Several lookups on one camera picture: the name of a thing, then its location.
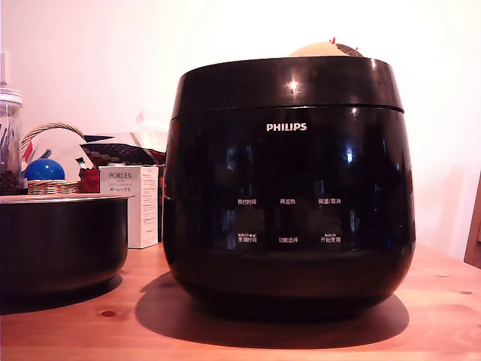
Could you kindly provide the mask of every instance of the wicker basket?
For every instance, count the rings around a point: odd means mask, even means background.
[[[38,134],[49,129],[67,129],[77,133],[82,139],[83,133],[75,128],[64,123],[49,123],[33,129],[29,134],[23,137],[22,140],[22,155],[25,154],[29,142]],[[80,182],[71,180],[29,180],[29,194],[71,194],[77,192],[77,187]]]

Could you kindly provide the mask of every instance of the button label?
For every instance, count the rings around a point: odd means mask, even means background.
[[[238,199],[237,205],[256,205],[257,199]]]
[[[324,233],[324,237],[321,237],[321,243],[340,243],[340,236],[335,233]]]
[[[295,199],[281,199],[281,205],[295,205]]]
[[[298,237],[279,237],[279,243],[298,243]]]
[[[320,205],[340,205],[339,198],[319,198]]]
[[[256,233],[238,233],[237,241],[239,243],[257,243]]]

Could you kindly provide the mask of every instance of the white box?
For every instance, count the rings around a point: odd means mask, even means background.
[[[129,248],[159,242],[159,169],[142,165],[105,166],[100,170],[100,193],[132,196],[128,204]]]

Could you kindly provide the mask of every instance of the basket handle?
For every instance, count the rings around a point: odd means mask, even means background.
[[[27,147],[29,146],[29,142],[36,136],[39,135],[40,133],[49,130],[49,129],[67,129],[70,130],[74,133],[77,133],[80,137],[82,137],[83,140],[85,138],[83,137],[83,133],[76,127],[74,126],[69,126],[68,124],[65,123],[48,123],[44,124],[42,126],[38,126],[37,128],[33,129],[31,132],[29,132],[25,137],[22,139],[22,156],[25,155],[25,152],[27,150]]]

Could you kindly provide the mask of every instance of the cooking pot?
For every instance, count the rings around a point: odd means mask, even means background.
[[[0,296],[45,296],[109,281],[127,257],[126,196],[0,197]]]
[[[162,229],[172,275],[212,311],[343,317],[389,297],[415,246],[391,66],[305,56],[184,74]]]

